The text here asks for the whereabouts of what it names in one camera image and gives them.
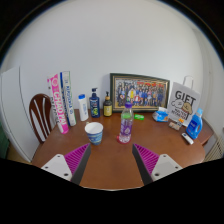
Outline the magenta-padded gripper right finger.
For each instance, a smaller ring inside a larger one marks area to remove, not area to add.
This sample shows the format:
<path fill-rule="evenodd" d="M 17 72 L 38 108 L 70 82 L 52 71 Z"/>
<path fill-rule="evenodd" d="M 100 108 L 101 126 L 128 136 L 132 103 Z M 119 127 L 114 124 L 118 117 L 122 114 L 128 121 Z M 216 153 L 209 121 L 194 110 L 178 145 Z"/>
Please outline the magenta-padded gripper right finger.
<path fill-rule="evenodd" d="M 144 185 L 182 169 L 182 167 L 167 154 L 158 155 L 138 144 L 132 146 L 132 154 L 136 160 Z"/>

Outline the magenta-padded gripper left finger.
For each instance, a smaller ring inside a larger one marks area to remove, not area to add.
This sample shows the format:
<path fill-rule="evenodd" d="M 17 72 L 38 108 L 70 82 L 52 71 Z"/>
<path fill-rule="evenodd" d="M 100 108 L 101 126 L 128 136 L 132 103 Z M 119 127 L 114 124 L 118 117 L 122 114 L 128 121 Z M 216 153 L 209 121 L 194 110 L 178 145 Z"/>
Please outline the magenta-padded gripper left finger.
<path fill-rule="evenodd" d="M 66 155 L 56 154 L 42 169 L 79 185 L 90 154 L 91 145 L 85 144 Z"/>

